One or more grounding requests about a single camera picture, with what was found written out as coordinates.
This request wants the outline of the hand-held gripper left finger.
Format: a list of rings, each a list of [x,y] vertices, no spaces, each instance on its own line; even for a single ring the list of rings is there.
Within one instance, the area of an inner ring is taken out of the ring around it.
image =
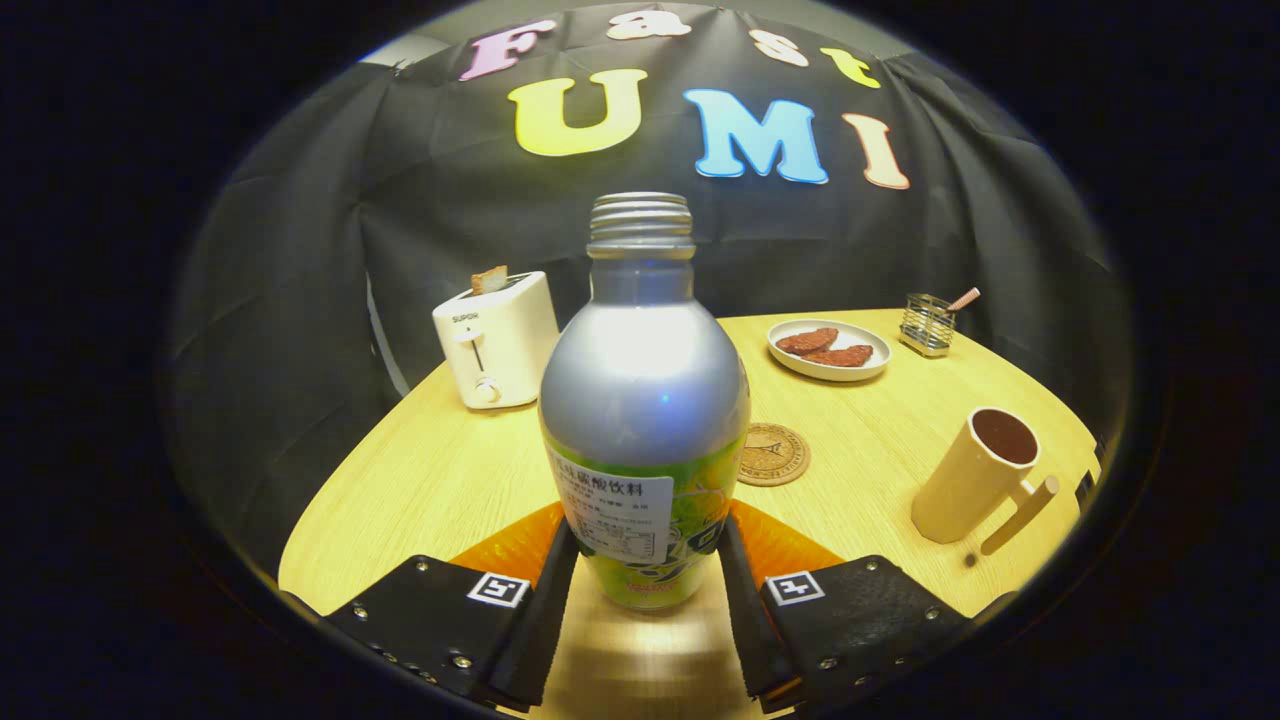
[[[420,684],[526,712],[543,702],[577,559],[553,502],[452,560],[408,556],[325,619]]]

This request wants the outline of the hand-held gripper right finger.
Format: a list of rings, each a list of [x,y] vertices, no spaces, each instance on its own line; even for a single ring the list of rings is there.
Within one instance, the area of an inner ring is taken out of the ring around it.
[[[717,553],[745,688],[767,714],[841,714],[973,628],[887,557],[844,560],[742,501]]]

